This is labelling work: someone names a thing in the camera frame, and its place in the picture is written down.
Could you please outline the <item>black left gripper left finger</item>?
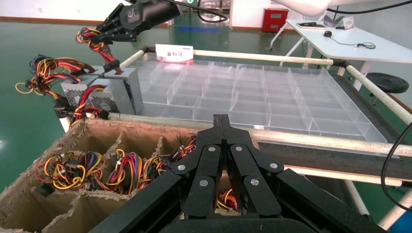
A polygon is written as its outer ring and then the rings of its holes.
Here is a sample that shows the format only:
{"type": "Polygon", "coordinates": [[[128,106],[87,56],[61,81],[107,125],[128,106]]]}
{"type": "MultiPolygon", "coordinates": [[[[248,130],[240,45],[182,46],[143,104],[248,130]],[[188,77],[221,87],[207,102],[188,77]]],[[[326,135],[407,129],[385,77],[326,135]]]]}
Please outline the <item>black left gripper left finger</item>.
{"type": "Polygon", "coordinates": [[[213,127],[199,131],[196,149],[155,178],[120,209],[95,226],[93,233],[162,233],[190,219],[214,213],[216,186],[225,152],[225,115],[213,116],[213,127]]]}

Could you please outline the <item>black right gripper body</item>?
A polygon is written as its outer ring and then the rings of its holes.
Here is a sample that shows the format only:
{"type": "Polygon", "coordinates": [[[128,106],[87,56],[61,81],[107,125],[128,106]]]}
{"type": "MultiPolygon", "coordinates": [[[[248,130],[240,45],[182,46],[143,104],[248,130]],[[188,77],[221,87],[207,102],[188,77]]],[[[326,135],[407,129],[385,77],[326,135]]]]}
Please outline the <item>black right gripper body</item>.
{"type": "Polygon", "coordinates": [[[124,6],[120,12],[120,25],[131,32],[141,33],[150,30],[152,26],[146,21],[147,8],[152,1],[136,1],[131,5],[124,6]]]}

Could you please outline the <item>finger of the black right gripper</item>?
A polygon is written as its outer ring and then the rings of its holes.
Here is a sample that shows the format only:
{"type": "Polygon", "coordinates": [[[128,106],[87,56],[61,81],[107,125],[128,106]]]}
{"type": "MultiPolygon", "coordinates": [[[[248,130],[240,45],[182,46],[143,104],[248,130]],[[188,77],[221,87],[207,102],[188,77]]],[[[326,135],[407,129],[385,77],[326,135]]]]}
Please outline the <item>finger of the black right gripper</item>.
{"type": "Polygon", "coordinates": [[[93,43],[136,42],[137,36],[133,33],[104,32],[91,39],[93,43]]]}
{"type": "Polygon", "coordinates": [[[120,21],[121,9],[115,9],[106,20],[96,26],[96,30],[101,33],[115,33],[115,34],[124,34],[124,29],[120,21]]]}

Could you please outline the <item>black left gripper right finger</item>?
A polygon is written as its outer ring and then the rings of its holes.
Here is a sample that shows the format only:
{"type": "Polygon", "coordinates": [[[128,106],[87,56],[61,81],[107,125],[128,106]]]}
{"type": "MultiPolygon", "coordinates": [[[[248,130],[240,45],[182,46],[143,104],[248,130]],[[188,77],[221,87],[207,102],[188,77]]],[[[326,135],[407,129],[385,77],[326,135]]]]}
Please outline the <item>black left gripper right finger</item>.
{"type": "Polygon", "coordinates": [[[248,233],[380,233],[382,228],[274,157],[224,116],[228,174],[239,204],[253,218],[248,233]]]}

